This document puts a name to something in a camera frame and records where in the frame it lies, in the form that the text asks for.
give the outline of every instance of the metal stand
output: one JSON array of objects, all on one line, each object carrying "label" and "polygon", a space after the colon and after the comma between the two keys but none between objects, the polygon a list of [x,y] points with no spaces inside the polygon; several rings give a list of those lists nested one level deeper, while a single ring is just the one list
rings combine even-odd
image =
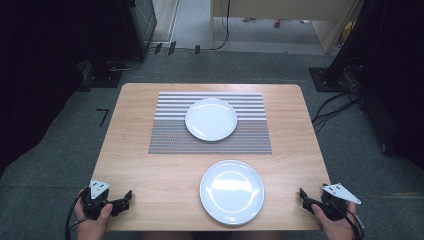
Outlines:
[{"label": "metal stand", "polygon": [[350,88],[346,84],[343,76],[338,81],[330,81],[326,76],[328,68],[309,68],[312,80],[317,92],[349,92]]},{"label": "metal stand", "polygon": [[[116,69],[122,69],[125,67],[125,64],[115,64]],[[84,79],[82,87],[88,88],[116,88],[118,87],[119,80],[122,76],[121,70],[117,71],[108,71],[104,74],[96,74],[93,69],[87,74],[87,77]]]}]

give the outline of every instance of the black cable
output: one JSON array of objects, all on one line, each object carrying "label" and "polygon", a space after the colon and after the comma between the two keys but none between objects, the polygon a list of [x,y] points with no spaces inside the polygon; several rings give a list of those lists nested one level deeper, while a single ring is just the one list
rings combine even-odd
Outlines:
[{"label": "black cable", "polygon": [[78,196],[75,198],[74,202],[72,203],[71,208],[69,209],[69,213],[68,213],[68,217],[66,219],[66,224],[65,224],[65,239],[66,240],[71,240],[71,232],[70,232],[70,228],[69,228],[69,222],[71,221],[71,216],[72,213],[74,211],[75,205],[77,204],[78,200],[80,199],[80,197],[86,193],[88,190],[88,188],[85,188],[83,191],[81,191]]},{"label": "black cable", "polygon": [[69,230],[70,231],[72,231],[72,232],[75,232],[75,227],[77,226],[77,225],[79,225],[80,223],[83,223],[83,222],[85,222],[85,221],[87,221],[88,220],[88,218],[87,217],[84,217],[83,219],[81,219],[81,220],[79,220],[79,221],[77,221],[76,223],[74,223],[72,226],[70,226],[69,227]]},{"label": "black cable", "polygon": [[[363,228],[358,228],[356,224],[354,224],[349,217],[347,216],[347,214],[344,214],[332,201],[330,201],[328,198],[326,198],[326,200],[342,215],[344,215],[344,219],[346,219],[346,221],[350,224],[350,226],[352,227],[353,233],[355,234],[355,240],[362,240],[364,238],[364,232],[363,232]],[[352,212],[350,212],[349,210],[347,210],[347,212],[349,214],[351,214],[355,219],[357,219],[356,214],[353,214]]]},{"label": "black cable", "polygon": [[347,103],[347,104],[345,104],[345,105],[343,105],[343,106],[341,106],[341,107],[339,107],[339,108],[337,108],[336,110],[334,110],[334,111],[332,111],[332,112],[330,112],[330,113],[327,113],[327,114],[324,114],[324,115],[322,115],[322,116],[326,116],[326,118],[324,119],[324,120],[321,120],[321,122],[319,122],[318,124],[316,124],[316,125],[314,125],[314,127],[317,127],[317,126],[319,126],[320,124],[322,124],[321,125],[321,127],[315,132],[315,134],[318,134],[320,131],[321,131],[321,129],[325,126],[325,124],[328,122],[328,120],[330,120],[330,119],[332,119],[333,117],[335,117],[335,116],[337,116],[339,113],[341,113],[343,110],[345,110],[345,109],[347,109],[347,108],[349,108],[350,106],[352,106],[352,105],[354,105],[355,103],[357,103],[357,102],[359,102],[359,100],[355,100],[355,101],[351,101],[351,102],[349,102],[349,103]]}]

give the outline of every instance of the wire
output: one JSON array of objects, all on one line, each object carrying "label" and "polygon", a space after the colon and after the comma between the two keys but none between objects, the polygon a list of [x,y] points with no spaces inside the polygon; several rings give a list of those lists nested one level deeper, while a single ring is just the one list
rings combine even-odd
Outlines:
[{"label": "wire", "polygon": [[[354,224],[348,217],[347,214],[343,213],[332,201],[330,201],[330,199],[326,198],[326,200],[342,215],[344,215],[344,219],[346,219],[346,221],[350,224],[350,226],[352,227],[353,233],[355,234],[355,240],[362,240],[364,238],[364,229],[362,227],[358,227],[356,224]],[[352,215],[352,217],[354,217],[355,219],[357,219],[357,221],[359,221],[358,217],[356,216],[356,214],[353,214],[351,211],[349,211],[348,209],[346,209],[346,211]]]},{"label": "wire", "polygon": [[[315,131],[315,134],[318,134],[322,128],[326,125],[326,123],[336,117],[340,112],[348,109],[349,107],[353,106],[354,104],[359,104],[361,102],[358,94],[358,89],[360,88],[361,84],[357,81],[359,79],[360,73],[363,69],[363,66],[361,64],[361,60],[365,59],[365,57],[356,57],[351,58],[346,61],[346,67],[344,68],[343,74],[345,75],[345,79],[347,80],[346,83],[349,86],[349,92],[343,92],[340,94],[337,94],[335,96],[332,96],[325,100],[322,105],[319,107],[317,113],[312,118],[312,124],[313,127],[319,127],[318,130]],[[324,107],[329,104],[330,102],[336,100],[337,98],[340,98],[344,95],[348,95],[349,102],[337,107],[331,112],[321,114],[321,111],[324,109]]]},{"label": "wire", "polygon": [[74,200],[74,202],[72,203],[72,206],[71,206],[71,208],[69,209],[69,213],[68,213],[68,217],[67,217],[67,219],[66,219],[66,224],[65,224],[65,239],[66,240],[71,240],[71,232],[70,232],[70,230],[71,230],[71,228],[69,227],[69,222],[70,222],[70,220],[71,220],[71,216],[72,216],[72,213],[73,213],[73,211],[74,211],[74,208],[75,208],[75,205],[77,204],[77,202],[78,202],[78,200],[80,199],[80,197],[83,195],[83,194],[85,194],[85,193],[87,193],[87,188],[85,188],[83,191],[81,191],[79,194],[78,194],[78,196],[75,198],[75,200]]},{"label": "wire", "polygon": [[223,17],[221,18],[222,25],[224,26],[224,29],[225,29],[225,39],[224,39],[224,41],[222,42],[222,44],[219,47],[217,47],[217,48],[210,48],[210,50],[219,50],[219,49],[223,48],[225,45],[227,45],[227,43],[228,44],[230,43],[230,41],[229,41],[230,31],[228,29],[228,18],[230,16],[230,6],[231,6],[231,0],[228,0],[228,5],[227,5],[227,25],[224,24],[224,18]]},{"label": "wire", "polygon": [[83,222],[85,222],[86,220],[87,220],[88,218],[87,217],[84,217],[83,219],[81,219],[81,220],[79,220],[79,221],[77,221],[77,222],[75,222],[71,227],[69,227],[69,230],[70,231],[72,231],[72,232],[75,232],[75,230],[76,230],[76,226],[77,225],[79,225],[80,223],[83,223]]}]

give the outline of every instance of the floor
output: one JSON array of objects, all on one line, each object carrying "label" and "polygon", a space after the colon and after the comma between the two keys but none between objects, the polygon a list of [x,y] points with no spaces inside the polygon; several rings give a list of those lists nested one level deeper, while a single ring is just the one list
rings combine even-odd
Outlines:
[{"label": "floor", "polygon": [[[210,50],[210,0],[153,0],[158,25],[152,44],[194,49],[200,45]],[[225,37],[225,19],[215,18],[215,47]],[[274,19],[255,19],[243,22],[229,19],[229,43],[221,50],[241,52],[266,52],[324,55],[318,38],[308,21],[284,20],[279,28]],[[330,55],[337,55],[335,46]]]}]

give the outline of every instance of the gray carpet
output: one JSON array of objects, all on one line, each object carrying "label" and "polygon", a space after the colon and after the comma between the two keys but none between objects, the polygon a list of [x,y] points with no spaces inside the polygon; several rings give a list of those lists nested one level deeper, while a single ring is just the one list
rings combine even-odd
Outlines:
[{"label": "gray carpet", "polygon": [[[6,169],[0,182],[0,239],[64,238],[69,207],[90,181],[122,84],[298,84],[312,117],[335,94],[317,93],[308,68],[327,67],[332,61],[332,56],[282,53],[149,52],[141,65],[123,74],[117,89],[76,92],[42,142]],[[329,109],[347,101],[338,99]],[[104,112],[97,109],[111,110],[103,126],[99,125]],[[412,194],[424,192],[424,173],[407,159],[381,154],[366,112],[358,106],[349,108],[317,137],[332,183],[342,183],[362,200],[358,214],[366,226],[366,239],[424,239],[423,195]],[[136,232],[105,237],[138,238]],[[324,237],[319,231],[291,231],[286,239]]]}]

